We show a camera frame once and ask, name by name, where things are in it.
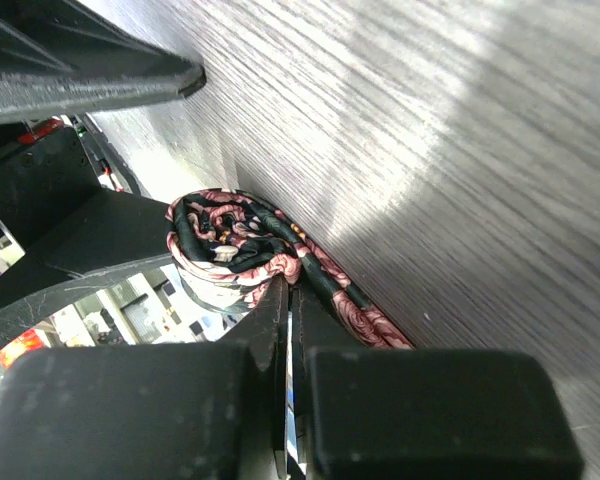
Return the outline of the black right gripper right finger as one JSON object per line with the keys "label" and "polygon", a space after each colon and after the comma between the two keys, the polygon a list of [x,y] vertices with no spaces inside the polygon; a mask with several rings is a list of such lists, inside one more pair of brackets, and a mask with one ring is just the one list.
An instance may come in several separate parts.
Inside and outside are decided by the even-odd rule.
{"label": "black right gripper right finger", "polygon": [[531,356],[364,347],[307,287],[292,300],[310,479],[579,479],[584,459]]}

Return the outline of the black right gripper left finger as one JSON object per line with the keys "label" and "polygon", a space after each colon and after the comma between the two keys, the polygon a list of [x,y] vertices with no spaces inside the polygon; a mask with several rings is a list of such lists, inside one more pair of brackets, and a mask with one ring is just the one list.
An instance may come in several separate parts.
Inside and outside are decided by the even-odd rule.
{"label": "black right gripper left finger", "polygon": [[0,479],[282,479],[287,284],[214,342],[37,350],[0,383]]}

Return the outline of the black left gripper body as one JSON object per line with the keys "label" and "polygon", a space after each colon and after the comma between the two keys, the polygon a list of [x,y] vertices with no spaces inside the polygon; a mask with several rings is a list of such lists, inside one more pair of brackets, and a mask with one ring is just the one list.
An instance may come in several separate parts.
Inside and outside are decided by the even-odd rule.
{"label": "black left gripper body", "polygon": [[22,249],[100,190],[76,130],[61,119],[0,125],[0,228]]}

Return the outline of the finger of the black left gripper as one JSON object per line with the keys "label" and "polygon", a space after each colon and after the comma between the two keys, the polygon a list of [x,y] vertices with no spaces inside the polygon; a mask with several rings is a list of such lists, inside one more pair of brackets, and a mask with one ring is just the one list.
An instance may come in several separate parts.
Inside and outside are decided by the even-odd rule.
{"label": "finger of the black left gripper", "polygon": [[180,100],[202,57],[144,42],[78,1],[0,1],[0,124]]}
{"label": "finger of the black left gripper", "polygon": [[103,190],[0,276],[0,350],[51,314],[171,262],[168,205]]}

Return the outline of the floral rose necktie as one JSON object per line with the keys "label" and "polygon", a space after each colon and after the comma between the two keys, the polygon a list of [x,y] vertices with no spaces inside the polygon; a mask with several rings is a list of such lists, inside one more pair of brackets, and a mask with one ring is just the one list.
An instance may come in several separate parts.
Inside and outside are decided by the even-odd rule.
{"label": "floral rose necktie", "polygon": [[318,297],[362,344],[410,349],[412,343],[296,223],[242,190],[207,189],[167,208],[166,246],[194,303],[220,314],[247,314],[271,281],[307,278]]}

